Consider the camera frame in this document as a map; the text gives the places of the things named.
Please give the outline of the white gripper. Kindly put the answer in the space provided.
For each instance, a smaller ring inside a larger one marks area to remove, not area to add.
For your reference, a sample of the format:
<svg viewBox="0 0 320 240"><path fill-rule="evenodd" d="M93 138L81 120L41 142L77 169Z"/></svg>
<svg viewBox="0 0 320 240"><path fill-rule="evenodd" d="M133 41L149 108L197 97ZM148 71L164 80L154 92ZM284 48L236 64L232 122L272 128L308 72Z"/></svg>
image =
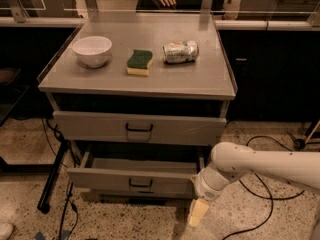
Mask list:
<svg viewBox="0 0 320 240"><path fill-rule="evenodd" d="M192 200L187 221L189 226L197 227L209 209L207 201L215 200L230 184L230 180L213 163L209 163L193 175L191 181L199 199Z"/></svg>

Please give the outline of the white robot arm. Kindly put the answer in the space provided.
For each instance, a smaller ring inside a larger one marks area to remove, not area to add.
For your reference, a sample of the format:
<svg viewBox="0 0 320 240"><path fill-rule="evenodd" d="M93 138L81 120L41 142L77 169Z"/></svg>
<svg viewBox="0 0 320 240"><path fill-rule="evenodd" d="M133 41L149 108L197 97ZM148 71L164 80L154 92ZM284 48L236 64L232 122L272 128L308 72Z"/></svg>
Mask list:
<svg viewBox="0 0 320 240"><path fill-rule="evenodd" d="M319 152L257 151L221 142L212 148L207 165L191 178L197 199L191 202L188 224L197 227L209 203L250 171L316 194L320 191Z"/></svg>

